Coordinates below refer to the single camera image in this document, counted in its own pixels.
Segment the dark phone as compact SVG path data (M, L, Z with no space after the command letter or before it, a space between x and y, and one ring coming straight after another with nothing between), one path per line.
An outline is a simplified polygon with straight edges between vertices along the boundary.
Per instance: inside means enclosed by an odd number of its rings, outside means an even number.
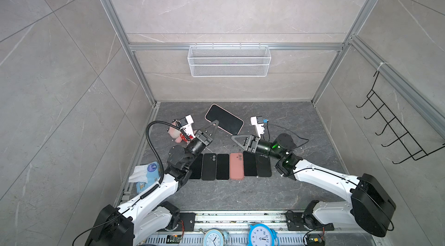
M236 136L241 131L244 121L228 112L224 108L213 104L205 115L208 122L219 121L219 128L232 136Z

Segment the red phone case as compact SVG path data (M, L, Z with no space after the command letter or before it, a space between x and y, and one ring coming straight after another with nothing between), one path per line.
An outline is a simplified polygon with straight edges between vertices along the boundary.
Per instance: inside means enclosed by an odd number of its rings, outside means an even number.
M229 177L231 180L244 179L243 153L229 154Z

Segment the black phone case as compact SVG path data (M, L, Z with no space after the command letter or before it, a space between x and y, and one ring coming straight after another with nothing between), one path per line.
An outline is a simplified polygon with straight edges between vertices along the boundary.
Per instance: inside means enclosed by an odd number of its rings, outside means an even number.
M203 155L202 176L203 181L214 181L216 179L217 155L207 153Z
M256 156L257 176L269 178L272 176L270 158L264 155Z

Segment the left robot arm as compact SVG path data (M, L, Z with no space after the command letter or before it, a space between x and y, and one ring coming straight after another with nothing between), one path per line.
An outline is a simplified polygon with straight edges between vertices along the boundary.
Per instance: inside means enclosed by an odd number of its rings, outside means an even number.
M219 127L214 120L199 129L186 147L170 149L168 166L159 166L160 179L128 202L113 207L105 206L92 228L87 229L87 246L136 246L161 229L175 229L179 209L166 202L189 180L191 165L213 142Z

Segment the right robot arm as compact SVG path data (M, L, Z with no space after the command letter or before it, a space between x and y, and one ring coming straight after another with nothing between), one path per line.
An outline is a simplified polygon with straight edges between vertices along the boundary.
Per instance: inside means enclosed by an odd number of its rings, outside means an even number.
M396 204L374 176L357 177L317 166L294 153L297 146L288 134L280 134L272 142L254 135L231 139L246 153L277 159L275 168L282 176L315 185L342 199L330 203L310 202L301 216L306 228L355 225L375 237L385 237L394 230L392 217Z

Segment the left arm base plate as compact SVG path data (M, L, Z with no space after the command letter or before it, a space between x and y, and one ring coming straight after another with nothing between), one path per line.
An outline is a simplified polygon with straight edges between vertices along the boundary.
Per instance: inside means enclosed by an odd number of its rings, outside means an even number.
M173 216L171 231L175 232L193 232L195 228L196 213L181 212Z

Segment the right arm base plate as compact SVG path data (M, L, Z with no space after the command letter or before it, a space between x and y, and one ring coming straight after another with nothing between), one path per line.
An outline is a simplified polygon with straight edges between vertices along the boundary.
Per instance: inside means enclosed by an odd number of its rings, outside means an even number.
M289 231L309 231L309 230L325 230L333 231L333 224L322 224L313 215L307 215L303 212L286 211L287 229Z

